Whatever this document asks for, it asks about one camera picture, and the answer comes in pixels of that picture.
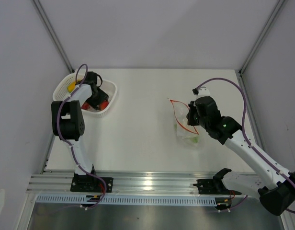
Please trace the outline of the red toy tomato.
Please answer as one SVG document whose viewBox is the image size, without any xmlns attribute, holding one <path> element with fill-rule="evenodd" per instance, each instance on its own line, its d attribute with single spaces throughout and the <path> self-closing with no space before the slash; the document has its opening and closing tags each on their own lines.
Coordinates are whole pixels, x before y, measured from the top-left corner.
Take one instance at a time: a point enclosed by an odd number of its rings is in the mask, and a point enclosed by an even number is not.
<svg viewBox="0 0 295 230">
<path fill-rule="evenodd" d="M 105 110 L 108 105 L 109 105 L 108 101 L 103 101 L 102 103 L 99 104 L 99 110 L 100 111 Z"/>
</svg>

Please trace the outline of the green white toy cabbage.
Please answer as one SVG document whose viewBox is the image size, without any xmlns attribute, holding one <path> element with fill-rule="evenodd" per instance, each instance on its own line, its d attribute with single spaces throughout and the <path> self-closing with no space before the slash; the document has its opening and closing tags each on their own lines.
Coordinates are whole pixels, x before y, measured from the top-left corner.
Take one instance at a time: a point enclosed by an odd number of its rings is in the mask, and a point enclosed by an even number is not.
<svg viewBox="0 0 295 230">
<path fill-rule="evenodd" d="M 187 120 L 183 119 L 176 121 L 175 131 L 177 138 L 183 141 L 185 144 L 198 144 L 199 133 L 195 127 L 187 125 Z"/>
</svg>

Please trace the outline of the clear red zip bag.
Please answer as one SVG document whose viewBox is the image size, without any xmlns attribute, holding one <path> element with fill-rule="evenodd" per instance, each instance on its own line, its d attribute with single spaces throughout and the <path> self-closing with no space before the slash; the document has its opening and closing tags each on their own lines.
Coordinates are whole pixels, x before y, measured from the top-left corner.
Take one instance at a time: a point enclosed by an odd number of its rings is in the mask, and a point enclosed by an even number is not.
<svg viewBox="0 0 295 230">
<path fill-rule="evenodd" d="M 172 105 L 174 116 L 174 130 L 177 142 L 186 149 L 201 150 L 204 146 L 203 138 L 201 137 L 196 126 L 188 125 L 187 115 L 190 111 L 189 106 L 178 100 L 168 98 Z"/>
</svg>

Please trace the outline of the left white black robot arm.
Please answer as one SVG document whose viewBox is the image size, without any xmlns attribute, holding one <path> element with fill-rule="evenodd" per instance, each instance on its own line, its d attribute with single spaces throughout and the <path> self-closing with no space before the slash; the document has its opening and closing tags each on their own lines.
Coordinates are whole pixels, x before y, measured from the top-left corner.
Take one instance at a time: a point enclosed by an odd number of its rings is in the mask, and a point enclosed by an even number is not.
<svg viewBox="0 0 295 230">
<path fill-rule="evenodd" d="M 75 163 L 75 174 L 85 176 L 81 186 L 92 192 L 98 187 L 98 179 L 93 177 L 94 166 L 89 160 L 83 145 L 85 122 L 82 113 L 83 104 L 87 103 L 94 110 L 101 110 L 109 96 L 101 89 L 101 76 L 95 72 L 85 73 L 80 81 L 75 79 L 75 88 L 63 101 L 51 103 L 52 130 L 55 136 L 65 143 Z"/>
</svg>

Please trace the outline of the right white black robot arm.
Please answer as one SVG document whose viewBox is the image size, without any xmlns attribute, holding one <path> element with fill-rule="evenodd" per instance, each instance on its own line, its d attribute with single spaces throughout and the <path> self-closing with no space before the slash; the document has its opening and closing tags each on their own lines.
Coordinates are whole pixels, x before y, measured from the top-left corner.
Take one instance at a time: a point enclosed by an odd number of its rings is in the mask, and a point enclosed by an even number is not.
<svg viewBox="0 0 295 230">
<path fill-rule="evenodd" d="M 275 216 L 287 211 L 295 201 L 295 171 L 276 163 L 246 137 L 244 128 L 232 117 L 222 116 L 210 96 L 189 103 L 188 125 L 201 126 L 208 135 L 235 152 L 259 176 L 257 180 L 224 168 L 213 177 L 218 193 L 233 190 L 260 201 Z"/>
</svg>

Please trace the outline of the red toy grape bunch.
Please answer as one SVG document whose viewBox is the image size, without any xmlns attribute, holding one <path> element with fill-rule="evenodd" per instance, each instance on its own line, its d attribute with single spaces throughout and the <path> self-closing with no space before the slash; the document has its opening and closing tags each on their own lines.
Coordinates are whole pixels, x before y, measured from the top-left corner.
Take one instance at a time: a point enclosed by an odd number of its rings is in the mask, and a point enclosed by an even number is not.
<svg viewBox="0 0 295 230">
<path fill-rule="evenodd" d="M 82 106 L 81 106 L 82 110 L 89 110 L 90 109 L 90 105 L 88 103 L 84 103 Z"/>
</svg>

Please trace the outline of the yellow green toy mango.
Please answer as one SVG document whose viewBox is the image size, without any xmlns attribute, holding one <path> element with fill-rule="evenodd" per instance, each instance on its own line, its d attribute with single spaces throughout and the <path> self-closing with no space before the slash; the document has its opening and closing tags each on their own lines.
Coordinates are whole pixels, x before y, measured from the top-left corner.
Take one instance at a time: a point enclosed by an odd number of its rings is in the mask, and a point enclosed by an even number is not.
<svg viewBox="0 0 295 230">
<path fill-rule="evenodd" d="M 67 87 L 68 93 L 72 93 L 75 89 L 75 86 L 76 86 L 76 82 L 74 81 Z"/>
</svg>

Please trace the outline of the white perforated plastic basket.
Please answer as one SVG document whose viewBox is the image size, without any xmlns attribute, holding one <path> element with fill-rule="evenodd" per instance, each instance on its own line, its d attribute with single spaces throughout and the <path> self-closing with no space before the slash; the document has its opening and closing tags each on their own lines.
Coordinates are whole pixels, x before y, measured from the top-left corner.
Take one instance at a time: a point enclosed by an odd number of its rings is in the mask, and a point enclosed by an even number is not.
<svg viewBox="0 0 295 230">
<path fill-rule="evenodd" d="M 76 74 L 71 73 L 67 75 L 56 87 L 56 89 L 53 92 L 53 100 L 54 101 L 62 101 L 67 96 L 70 95 L 68 92 L 68 86 L 75 81 Z M 109 80 L 103 80 L 103 83 L 100 87 L 105 93 L 108 94 L 109 99 L 108 102 L 109 104 L 106 106 L 106 108 L 102 111 L 100 110 L 94 110 L 92 107 L 90 107 L 88 110 L 82 110 L 84 115 L 89 115 L 93 116 L 95 118 L 102 118 L 105 117 L 113 108 L 116 98 L 117 98 L 117 93 L 118 93 L 118 88 L 117 85 Z"/>
</svg>

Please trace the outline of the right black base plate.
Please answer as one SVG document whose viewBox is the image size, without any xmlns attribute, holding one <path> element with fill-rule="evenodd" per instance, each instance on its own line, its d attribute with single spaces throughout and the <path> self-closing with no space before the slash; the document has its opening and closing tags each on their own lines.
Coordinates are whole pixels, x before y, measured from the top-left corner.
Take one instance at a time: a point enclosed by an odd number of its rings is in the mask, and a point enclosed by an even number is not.
<svg viewBox="0 0 295 230">
<path fill-rule="evenodd" d="M 221 180 L 198 179 L 193 184 L 200 195 L 241 195 L 241 192 L 228 190 Z"/>
</svg>

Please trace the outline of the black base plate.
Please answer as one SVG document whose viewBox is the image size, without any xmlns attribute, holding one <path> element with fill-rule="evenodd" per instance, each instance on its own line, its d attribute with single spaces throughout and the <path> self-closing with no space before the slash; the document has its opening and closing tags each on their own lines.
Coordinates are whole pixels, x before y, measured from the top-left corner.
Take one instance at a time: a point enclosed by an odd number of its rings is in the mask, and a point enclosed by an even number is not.
<svg viewBox="0 0 295 230">
<path fill-rule="evenodd" d="M 113 188 L 113 178 L 112 177 L 102 177 L 106 184 L 106 193 L 111 193 Z M 104 183 L 94 177 L 80 179 L 74 177 L 72 179 L 70 191 L 71 192 L 83 192 L 83 193 L 100 193 L 105 188 Z"/>
<path fill-rule="evenodd" d="M 241 195 L 241 192 L 228 190 L 221 180 L 198 179 L 193 184 L 200 195 Z"/>
</svg>

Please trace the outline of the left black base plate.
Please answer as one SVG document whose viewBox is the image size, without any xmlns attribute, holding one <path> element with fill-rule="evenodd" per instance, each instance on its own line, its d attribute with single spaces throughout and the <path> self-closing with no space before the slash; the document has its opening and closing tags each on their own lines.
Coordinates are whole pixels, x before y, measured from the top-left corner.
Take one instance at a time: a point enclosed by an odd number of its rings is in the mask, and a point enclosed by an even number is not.
<svg viewBox="0 0 295 230">
<path fill-rule="evenodd" d="M 106 193 L 111 193 L 113 188 L 113 178 L 112 177 L 102 177 L 106 184 Z M 83 192 L 83 193 L 100 193 L 105 188 L 104 183 L 94 177 L 80 179 L 74 177 L 72 179 L 70 191 L 71 192 Z"/>
</svg>

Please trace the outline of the aluminium mounting rail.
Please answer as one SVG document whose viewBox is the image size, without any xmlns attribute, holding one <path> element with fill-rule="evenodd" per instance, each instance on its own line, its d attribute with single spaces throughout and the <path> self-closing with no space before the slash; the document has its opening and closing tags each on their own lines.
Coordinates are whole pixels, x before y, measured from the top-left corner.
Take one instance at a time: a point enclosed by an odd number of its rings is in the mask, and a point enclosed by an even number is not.
<svg viewBox="0 0 295 230">
<path fill-rule="evenodd" d="M 215 172 L 118 172 L 98 171 L 99 177 L 112 177 L 111 195 L 133 196 L 192 196 L 198 179 L 211 179 Z M 70 194 L 72 171 L 46 171 L 33 174 L 27 193 Z"/>
</svg>

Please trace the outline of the left aluminium frame post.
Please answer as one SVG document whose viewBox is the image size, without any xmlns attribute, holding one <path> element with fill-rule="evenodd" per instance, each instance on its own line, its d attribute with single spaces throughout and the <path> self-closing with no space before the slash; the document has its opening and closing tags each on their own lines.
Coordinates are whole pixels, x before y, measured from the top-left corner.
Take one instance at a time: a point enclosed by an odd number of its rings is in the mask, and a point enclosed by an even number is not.
<svg viewBox="0 0 295 230">
<path fill-rule="evenodd" d="M 33 7 L 35 8 L 35 11 L 43 24 L 43 27 L 45 28 L 46 32 L 48 33 L 48 36 L 50 37 L 55 49 L 57 50 L 59 56 L 61 57 L 66 69 L 68 72 L 73 73 L 74 68 L 65 52 L 65 49 L 62 46 L 62 43 L 60 42 L 60 39 L 57 36 L 57 33 L 50 22 L 50 19 L 41 3 L 40 0 L 31 0 L 31 3 Z"/>
</svg>

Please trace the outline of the aluminium frame post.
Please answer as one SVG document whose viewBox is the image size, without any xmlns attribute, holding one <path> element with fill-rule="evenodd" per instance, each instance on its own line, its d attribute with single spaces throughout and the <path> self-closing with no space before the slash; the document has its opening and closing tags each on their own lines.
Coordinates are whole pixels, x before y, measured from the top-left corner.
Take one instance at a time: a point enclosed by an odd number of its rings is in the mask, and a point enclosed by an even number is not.
<svg viewBox="0 0 295 230">
<path fill-rule="evenodd" d="M 55 49 L 57 50 L 59 56 L 61 57 L 66 69 L 68 72 L 73 73 L 74 68 L 65 52 L 65 49 L 62 46 L 62 43 L 60 42 L 60 39 L 57 36 L 57 33 L 50 22 L 50 19 L 41 3 L 40 0 L 31 0 L 31 3 L 33 7 L 35 8 L 35 11 L 43 24 L 43 27 L 45 28 L 46 32 L 48 33 L 48 36 L 50 37 Z"/>
<path fill-rule="evenodd" d="M 251 47 L 249 53 L 247 54 L 240 70 L 238 71 L 240 77 L 243 77 L 243 75 L 245 74 L 247 68 L 250 66 L 256 54 L 260 50 L 260 47 L 263 45 L 265 39 L 267 38 L 273 26 L 275 25 L 277 18 L 281 14 L 287 2 L 288 2 L 287 0 L 278 0 L 276 2 L 274 8 L 272 9 L 266 22 L 264 23 L 260 33 L 258 34 L 253 46 Z"/>
</svg>

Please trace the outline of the right aluminium frame post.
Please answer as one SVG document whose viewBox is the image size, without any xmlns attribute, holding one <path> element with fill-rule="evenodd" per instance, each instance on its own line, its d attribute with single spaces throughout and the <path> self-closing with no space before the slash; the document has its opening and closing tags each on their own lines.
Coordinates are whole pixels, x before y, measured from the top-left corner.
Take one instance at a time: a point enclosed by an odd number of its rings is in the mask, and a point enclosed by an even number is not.
<svg viewBox="0 0 295 230">
<path fill-rule="evenodd" d="M 287 0 L 278 0 L 276 2 L 274 8 L 272 9 L 266 22 L 264 23 L 260 33 L 258 34 L 253 46 L 251 47 L 249 53 L 247 54 L 240 70 L 238 71 L 240 77 L 243 77 L 243 75 L 245 74 L 247 68 L 250 66 L 256 54 L 260 50 L 260 47 L 263 45 L 265 39 L 267 38 L 273 26 L 275 25 L 277 18 L 281 14 L 287 2 L 288 2 Z"/>
</svg>

